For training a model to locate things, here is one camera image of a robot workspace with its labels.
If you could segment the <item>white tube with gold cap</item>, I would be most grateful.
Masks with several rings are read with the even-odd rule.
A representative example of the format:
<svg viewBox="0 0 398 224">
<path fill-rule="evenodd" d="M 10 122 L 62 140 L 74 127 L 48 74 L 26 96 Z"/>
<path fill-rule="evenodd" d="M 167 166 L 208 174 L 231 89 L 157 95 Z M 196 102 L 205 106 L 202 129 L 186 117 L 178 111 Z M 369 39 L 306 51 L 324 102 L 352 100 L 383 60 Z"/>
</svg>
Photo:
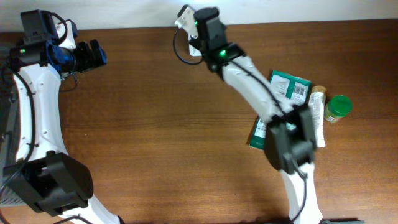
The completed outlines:
<svg viewBox="0 0 398 224">
<path fill-rule="evenodd" d="M 315 137 L 318 147 L 325 147 L 325 137 L 323 133 L 323 117 L 326 101 L 326 88 L 324 86 L 314 86 L 312 88 L 308 106 L 311 109 Z"/>
</svg>

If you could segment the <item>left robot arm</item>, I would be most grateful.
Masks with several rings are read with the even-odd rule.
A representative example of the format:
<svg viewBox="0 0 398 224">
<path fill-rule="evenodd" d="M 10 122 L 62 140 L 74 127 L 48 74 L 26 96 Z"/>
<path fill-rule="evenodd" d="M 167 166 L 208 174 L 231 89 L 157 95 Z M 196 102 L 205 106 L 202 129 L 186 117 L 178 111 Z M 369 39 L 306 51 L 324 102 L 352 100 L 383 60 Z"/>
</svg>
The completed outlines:
<svg viewBox="0 0 398 224">
<path fill-rule="evenodd" d="M 45 10 L 21 14 L 24 36 L 9 51 L 10 100 L 3 104 L 1 206 L 26 205 L 61 223 L 121 223 L 94 194 L 87 166 L 68 155 L 60 125 L 60 85 L 107 63 L 97 40 L 75 42 L 76 24 Z"/>
</svg>

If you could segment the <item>green 3M package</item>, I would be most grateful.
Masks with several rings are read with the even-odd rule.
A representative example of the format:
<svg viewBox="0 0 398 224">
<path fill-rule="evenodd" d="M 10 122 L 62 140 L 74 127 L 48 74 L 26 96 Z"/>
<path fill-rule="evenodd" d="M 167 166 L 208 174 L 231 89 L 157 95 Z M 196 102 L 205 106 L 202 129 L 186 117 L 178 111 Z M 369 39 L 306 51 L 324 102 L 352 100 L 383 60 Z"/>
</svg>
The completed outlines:
<svg viewBox="0 0 398 224">
<path fill-rule="evenodd" d="M 280 94 L 292 100 L 295 104 L 302 105 L 308 98 L 312 82 L 301 77 L 273 70 L 270 84 L 276 87 Z M 263 150 L 265 136 L 266 125 L 257 117 L 251 131 L 248 145 L 255 149 Z"/>
</svg>

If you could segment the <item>green lidded jar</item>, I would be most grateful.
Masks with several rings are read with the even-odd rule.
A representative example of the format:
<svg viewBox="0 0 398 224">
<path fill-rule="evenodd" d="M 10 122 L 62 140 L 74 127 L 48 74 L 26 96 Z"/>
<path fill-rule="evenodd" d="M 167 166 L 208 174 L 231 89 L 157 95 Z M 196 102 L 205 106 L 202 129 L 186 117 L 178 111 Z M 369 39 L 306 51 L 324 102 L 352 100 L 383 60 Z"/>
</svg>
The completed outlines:
<svg viewBox="0 0 398 224">
<path fill-rule="evenodd" d="M 328 101 L 324 110 L 324 119 L 336 123 L 353 109 L 352 101 L 345 95 L 336 95 Z"/>
</svg>

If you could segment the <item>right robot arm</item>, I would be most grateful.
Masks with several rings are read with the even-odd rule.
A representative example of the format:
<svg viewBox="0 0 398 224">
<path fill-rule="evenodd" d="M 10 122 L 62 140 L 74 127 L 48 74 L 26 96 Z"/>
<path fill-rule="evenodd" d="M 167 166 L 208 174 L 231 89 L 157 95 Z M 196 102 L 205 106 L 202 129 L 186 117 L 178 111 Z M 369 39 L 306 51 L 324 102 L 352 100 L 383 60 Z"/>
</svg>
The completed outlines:
<svg viewBox="0 0 398 224">
<path fill-rule="evenodd" d="M 226 38 L 216 7 L 193 14 L 195 47 L 210 71 L 217 73 L 249 103 L 266 125 L 264 154 L 284 181 L 291 223 L 320 223 L 314 184 L 317 142 L 310 108 L 281 95 L 254 66 L 242 48 Z"/>
</svg>

